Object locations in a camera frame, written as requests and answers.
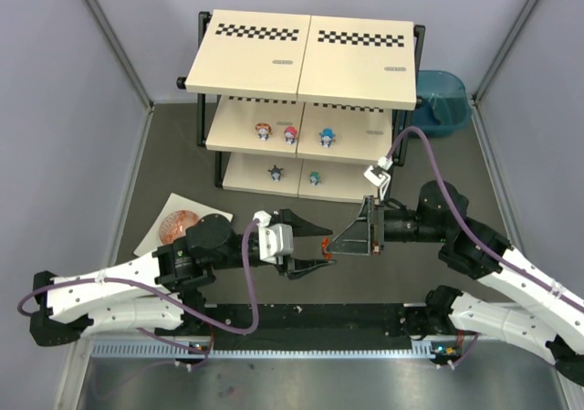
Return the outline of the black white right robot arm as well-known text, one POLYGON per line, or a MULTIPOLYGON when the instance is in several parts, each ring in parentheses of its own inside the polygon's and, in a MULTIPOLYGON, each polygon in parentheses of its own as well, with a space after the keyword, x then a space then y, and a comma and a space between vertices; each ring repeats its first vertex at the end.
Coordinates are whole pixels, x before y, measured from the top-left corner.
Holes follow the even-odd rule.
POLYGON ((583 299, 530 262, 506 237, 466 214, 468 200, 451 184, 424 184, 416 208, 364 198, 356 220, 325 251, 370 256, 390 242, 437 243, 450 269, 519 305, 497 307, 441 286, 425 300, 421 333, 469 331, 531 352, 575 384, 583 383, 583 299))

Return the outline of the orange crab Doraemon figure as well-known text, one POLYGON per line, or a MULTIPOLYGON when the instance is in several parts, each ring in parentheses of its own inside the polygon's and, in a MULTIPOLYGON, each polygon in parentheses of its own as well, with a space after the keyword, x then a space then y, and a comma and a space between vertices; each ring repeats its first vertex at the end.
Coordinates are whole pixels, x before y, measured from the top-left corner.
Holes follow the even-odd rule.
POLYGON ((329 262, 333 262, 334 256, 328 251, 329 243, 330 243, 329 238, 324 237, 321 241, 321 244, 320 244, 320 250, 321 250, 322 257, 324 259, 326 259, 329 262))

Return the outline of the blue bucket Doraemon figure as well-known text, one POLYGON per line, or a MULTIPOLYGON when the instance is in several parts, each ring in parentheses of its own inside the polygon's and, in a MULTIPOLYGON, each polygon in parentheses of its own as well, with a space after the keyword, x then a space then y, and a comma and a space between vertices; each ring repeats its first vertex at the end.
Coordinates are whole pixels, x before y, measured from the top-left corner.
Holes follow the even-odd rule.
POLYGON ((336 141, 336 133, 331 128, 323 129, 319 134, 319 144, 323 148, 330 148, 336 141))

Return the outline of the orange lion Doraemon figure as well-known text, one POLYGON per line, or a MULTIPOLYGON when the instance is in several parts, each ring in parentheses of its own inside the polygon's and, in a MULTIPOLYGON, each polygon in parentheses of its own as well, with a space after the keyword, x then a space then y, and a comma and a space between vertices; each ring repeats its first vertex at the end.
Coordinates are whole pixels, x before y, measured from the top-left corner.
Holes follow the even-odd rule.
POLYGON ((259 122, 255 126, 255 131, 258 139, 262 142, 266 142, 270 138, 270 135, 272 134, 271 126, 265 122, 259 122))

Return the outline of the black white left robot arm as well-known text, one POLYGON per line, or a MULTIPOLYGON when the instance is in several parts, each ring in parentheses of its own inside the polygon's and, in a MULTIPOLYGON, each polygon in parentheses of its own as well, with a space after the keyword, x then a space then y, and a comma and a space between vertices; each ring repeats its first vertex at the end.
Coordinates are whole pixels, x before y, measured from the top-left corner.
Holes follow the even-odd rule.
POLYGON ((269 266, 295 280, 329 266, 332 262, 327 258, 296 259, 293 253, 296 238, 331 233, 289 209, 255 213, 241 235, 227 217, 210 214, 171 244, 126 263, 71 277, 37 273, 27 295, 37 305, 27 314, 29 332, 40 347, 126 330, 157 340, 194 336, 203 326, 248 335, 259 326, 253 268, 269 266), (201 292, 214 283, 217 271, 234 268, 242 270, 245 278, 251 311, 248 325, 214 318, 201 292))

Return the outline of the pink-hooded Doraemon figure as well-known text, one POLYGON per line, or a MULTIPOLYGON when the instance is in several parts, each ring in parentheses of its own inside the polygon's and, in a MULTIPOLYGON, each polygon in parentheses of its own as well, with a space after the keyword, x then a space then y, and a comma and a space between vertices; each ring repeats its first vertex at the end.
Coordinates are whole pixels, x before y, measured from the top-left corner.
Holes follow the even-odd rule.
POLYGON ((297 128, 288 126, 284 129, 284 139, 286 144, 293 145, 297 142, 297 128))

